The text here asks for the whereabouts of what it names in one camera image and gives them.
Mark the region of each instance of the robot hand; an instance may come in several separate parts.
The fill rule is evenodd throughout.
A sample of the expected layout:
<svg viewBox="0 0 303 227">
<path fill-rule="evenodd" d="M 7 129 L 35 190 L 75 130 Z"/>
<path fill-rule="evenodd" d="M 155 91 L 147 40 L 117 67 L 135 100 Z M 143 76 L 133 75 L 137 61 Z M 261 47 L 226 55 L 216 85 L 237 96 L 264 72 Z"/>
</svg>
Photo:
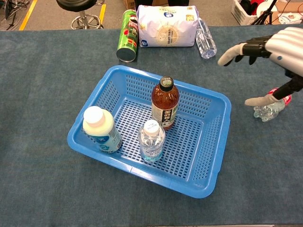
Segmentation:
<svg viewBox="0 0 303 227">
<path fill-rule="evenodd" d="M 250 57 L 250 65 L 257 57 L 269 58 L 285 68 L 285 75 L 291 78 L 273 94 L 247 99 L 246 105 L 269 105 L 303 88 L 303 29 L 287 27 L 274 35 L 252 38 L 235 45 L 221 56 L 218 65 L 228 66 L 234 57 L 239 62 L 243 56 Z"/>
</svg>

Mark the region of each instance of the white crate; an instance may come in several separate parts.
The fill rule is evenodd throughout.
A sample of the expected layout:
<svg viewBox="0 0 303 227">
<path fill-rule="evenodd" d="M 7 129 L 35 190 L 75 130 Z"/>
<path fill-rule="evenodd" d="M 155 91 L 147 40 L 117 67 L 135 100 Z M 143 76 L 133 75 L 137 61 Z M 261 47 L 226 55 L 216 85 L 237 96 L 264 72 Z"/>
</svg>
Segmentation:
<svg viewBox="0 0 303 227">
<path fill-rule="evenodd" d="M 233 0 L 232 2 L 232 14 L 240 25 L 250 25 L 257 19 L 257 15 L 248 15 L 238 0 Z"/>
</svg>

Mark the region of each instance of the plastic bottle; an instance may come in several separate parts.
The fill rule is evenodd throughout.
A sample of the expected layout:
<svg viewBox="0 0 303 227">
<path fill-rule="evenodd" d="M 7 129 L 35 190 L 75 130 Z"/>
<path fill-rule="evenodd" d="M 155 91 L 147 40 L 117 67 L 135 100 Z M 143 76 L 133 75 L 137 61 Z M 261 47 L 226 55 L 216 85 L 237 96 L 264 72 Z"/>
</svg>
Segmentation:
<svg viewBox="0 0 303 227">
<path fill-rule="evenodd" d="M 197 25 L 196 43 L 202 58 L 209 59 L 216 55 L 216 44 L 214 43 L 207 24 L 201 18 L 199 18 Z"/>
<path fill-rule="evenodd" d="M 140 153 L 147 162 L 155 162 L 162 157 L 165 130 L 155 120 L 148 120 L 138 132 Z"/>
<path fill-rule="evenodd" d="M 106 153 L 117 151 L 122 144 L 112 114 L 98 106 L 91 106 L 85 110 L 83 130 L 98 143 L 100 150 Z"/>
<path fill-rule="evenodd" d="M 269 94 L 274 93 L 277 88 L 272 89 Z M 261 118 L 263 122 L 268 122 L 278 116 L 279 112 L 284 110 L 284 108 L 291 102 L 292 96 L 286 96 L 279 101 L 266 105 L 266 106 L 255 106 L 254 107 L 254 117 Z"/>
<path fill-rule="evenodd" d="M 162 77 L 151 94 L 152 118 L 165 130 L 170 129 L 175 121 L 179 91 L 171 77 Z"/>
</svg>

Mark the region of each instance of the yellow floor line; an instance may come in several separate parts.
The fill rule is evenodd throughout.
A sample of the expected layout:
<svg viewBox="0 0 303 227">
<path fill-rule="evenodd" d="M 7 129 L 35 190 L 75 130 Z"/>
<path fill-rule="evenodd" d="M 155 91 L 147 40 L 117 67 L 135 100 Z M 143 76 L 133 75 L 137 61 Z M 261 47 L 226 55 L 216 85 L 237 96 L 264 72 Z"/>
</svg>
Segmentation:
<svg viewBox="0 0 303 227">
<path fill-rule="evenodd" d="M 99 16 L 101 24 L 103 23 L 103 18 L 104 18 L 104 14 L 105 14 L 105 8 L 106 8 L 106 4 L 103 4 L 101 6 L 101 11 L 100 11 L 100 16 Z"/>
<path fill-rule="evenodd" d="M 27 21 L 28 21 L 30 15 L 32 14 L 32 12 L 34 10 L 34 7 L 35 7 L 37 1 L 38 0 L 33 0 L 32 4 L 30 5 L 29 10 L 28 10 L 28 12 L 27 12 L 27 14 L 26 14 L 26 16 L 25 16 L 25 18 L 24 18 L 24 20 L 23 20 L 23 22 L 22 22 L 22 24 L 21 24 L 21 26 L 19 28 L 19 31 L 23 31 L 23 29 L 27 25 Z"/>
</svg>

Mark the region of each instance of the table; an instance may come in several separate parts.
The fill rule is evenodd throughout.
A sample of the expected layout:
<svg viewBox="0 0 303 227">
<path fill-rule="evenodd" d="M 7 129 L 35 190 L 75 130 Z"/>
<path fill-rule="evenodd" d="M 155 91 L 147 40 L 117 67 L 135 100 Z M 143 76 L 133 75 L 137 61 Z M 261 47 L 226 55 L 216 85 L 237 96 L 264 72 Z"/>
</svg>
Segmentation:
<svg viewBox="0 0 303 227">
<path fill-rule="evenodd" d="M 303 92 L 263 123 L 244 100 L 287 82 L 283 69 L 268 59 L 217 65 L 232 45 L 284 27 L 211 27 L 212 59 L 201 59 L 196 46 L 139 48 L 131 63 L 116 57 L 118 30 L 1 32 L 0 226 L 303 223 Z M 193 199 L 69 148 L 75 117 L 118 64 L 230 99 L 229 136 L 210 196 Z"/>
</svg>

